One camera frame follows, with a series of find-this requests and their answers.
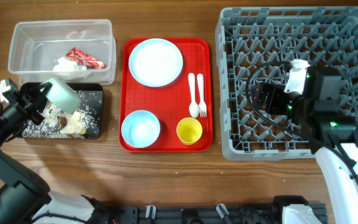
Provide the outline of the brown food piece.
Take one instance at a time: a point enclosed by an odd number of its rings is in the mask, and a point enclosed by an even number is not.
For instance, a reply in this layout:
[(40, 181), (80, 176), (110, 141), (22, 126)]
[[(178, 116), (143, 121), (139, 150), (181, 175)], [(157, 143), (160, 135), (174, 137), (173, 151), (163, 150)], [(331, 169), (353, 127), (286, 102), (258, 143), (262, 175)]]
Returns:
[(57, 117), (57, 124), (58, 124), (59, 130), (62, 130), (67, 125), (66, 117), (58, 116)]

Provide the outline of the white napkin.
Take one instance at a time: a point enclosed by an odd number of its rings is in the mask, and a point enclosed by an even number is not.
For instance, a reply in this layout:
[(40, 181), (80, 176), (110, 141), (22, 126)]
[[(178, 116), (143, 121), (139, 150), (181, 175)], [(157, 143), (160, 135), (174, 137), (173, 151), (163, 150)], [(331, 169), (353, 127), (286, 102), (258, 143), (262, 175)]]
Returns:
[(53, 71), (65, 80), (87, 77), (91, 74), (91, 72), (88, 71), (87, 66), (76, 61), (68, 60), (66, 57), (61, 57), (57, 60), (57, 63), (58, 64), (54, 66)]

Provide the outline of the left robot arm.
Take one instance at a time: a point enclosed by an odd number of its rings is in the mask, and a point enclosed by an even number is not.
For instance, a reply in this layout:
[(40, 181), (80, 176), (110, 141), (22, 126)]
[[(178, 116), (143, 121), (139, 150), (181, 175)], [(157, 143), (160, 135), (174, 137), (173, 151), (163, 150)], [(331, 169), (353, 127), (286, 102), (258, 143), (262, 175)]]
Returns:
[(5, 79), (0, 97), (0, 223), (112, 223), (113, 214), (96, 199), (52, 191), (37, 173), (1, 150), (28, 121), (44, 120), (47, 102), (73, 114), (80, 104), (76, 92), (56, 78), (25, 90)]

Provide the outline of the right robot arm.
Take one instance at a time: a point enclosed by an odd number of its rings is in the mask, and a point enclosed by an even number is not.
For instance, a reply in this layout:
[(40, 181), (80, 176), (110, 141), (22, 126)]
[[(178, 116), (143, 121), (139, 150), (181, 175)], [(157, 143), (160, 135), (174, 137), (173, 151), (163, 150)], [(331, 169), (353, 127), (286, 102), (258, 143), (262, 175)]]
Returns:
[(252, 72), (246, 81), (245, 95), (252, 111), (268, 124), (286, 128), (265, 117), (285, 115), (301, 127), (297, 136), (308, 141), (323, 172), (337, 223), (358, 223), (358, 125), (340, 109), (341, 74), (335, 68), (310, 66), (306, 69), (301, 93), (282, 85), (259, 83), (250, 96)]

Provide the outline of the white plastic spoon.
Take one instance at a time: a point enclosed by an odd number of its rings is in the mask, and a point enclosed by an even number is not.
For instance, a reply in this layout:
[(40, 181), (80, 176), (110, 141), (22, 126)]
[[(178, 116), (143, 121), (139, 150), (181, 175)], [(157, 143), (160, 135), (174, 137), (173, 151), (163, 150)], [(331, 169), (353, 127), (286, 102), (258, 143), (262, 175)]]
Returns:
[(200, 112), (200, 108), (198, 104), (196, 103), (196, 97), (195, 97), (195, 74), (189, 73), (188, 74), (188, 84), (190, 89), (190, 97), (191, 102), (189, 105), (189, 112), (192, 118), (197, 118)]

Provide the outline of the small light blue bowl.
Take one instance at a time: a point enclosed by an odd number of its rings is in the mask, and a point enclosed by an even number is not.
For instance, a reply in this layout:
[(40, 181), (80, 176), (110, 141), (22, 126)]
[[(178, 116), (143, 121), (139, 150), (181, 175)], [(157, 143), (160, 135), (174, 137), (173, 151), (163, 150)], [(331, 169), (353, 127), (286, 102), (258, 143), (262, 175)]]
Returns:
[(151, 146), (158, 139), (160, 130), (156, 115), (146, 110), (133, 111), (121, 124), (122, 138), (134, 148)]

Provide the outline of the red snack wrapper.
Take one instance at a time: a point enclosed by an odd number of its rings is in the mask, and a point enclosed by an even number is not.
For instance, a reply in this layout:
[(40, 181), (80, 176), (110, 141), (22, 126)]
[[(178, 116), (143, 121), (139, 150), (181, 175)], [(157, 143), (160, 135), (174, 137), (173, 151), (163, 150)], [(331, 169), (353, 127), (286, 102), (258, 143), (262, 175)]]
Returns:
[(104, 62), (84, 53), (82, 50), (76, 47), (72, 48), (65, 56), (68, 60), (80, 63), (87, 67), (92, 67), (94, 69), (100, 70), (107, 67)]

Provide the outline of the large light blue plate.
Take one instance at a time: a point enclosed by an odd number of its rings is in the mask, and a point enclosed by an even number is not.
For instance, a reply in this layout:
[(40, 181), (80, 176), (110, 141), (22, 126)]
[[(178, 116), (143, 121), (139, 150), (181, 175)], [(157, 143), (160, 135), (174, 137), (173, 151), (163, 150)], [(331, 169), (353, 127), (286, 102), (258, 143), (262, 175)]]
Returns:
[(134, 47), (129, 56), (129, 71), (140, 84), (162, 87), (181, 74), (184, 59), (179, 48), (166, 39), (147, 39)]

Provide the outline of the yellow plastic cup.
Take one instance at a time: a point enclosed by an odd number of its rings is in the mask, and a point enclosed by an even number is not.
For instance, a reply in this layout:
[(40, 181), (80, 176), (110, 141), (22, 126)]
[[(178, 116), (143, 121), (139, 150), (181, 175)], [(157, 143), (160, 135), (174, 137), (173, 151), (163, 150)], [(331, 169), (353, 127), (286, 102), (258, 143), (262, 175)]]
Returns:
[(201, 138), (203, 127), (197, 119), (187, 117), (179, 121), (176, 132), (183, 144), (192, 145)]

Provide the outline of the white plastic fork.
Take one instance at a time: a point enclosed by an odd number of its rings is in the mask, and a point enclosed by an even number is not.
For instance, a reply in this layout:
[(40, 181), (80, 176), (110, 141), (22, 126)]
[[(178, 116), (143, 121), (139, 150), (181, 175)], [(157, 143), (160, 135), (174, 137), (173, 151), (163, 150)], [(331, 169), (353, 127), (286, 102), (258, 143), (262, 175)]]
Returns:
[(200, 95), (200, 103), (199, 103), (200, 116), (202, 118), (205, 118), (207, 117), (207, 107), (204, 100), (204, 76), (202, 73), (197, 74), (197, 84), (198, 84), (198, 90)]

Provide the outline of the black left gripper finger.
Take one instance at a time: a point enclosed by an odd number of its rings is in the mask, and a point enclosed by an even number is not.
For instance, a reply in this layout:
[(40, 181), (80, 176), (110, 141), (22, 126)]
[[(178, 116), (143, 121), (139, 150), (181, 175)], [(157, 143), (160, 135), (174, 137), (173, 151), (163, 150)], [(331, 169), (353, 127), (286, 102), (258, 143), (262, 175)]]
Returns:
[(42, 115), (42, 112), (45, 109), (45, 105), (35, 107), (34, 105), (28, 106), (29, 119), (35, 124), (39, 125), (45, 117)]
[(50, 91), (52, 84), (46, 83), (25, 83), (20, 88), (20, 94), (28, 100), (42, 100), (46, 98), (46, 94)]

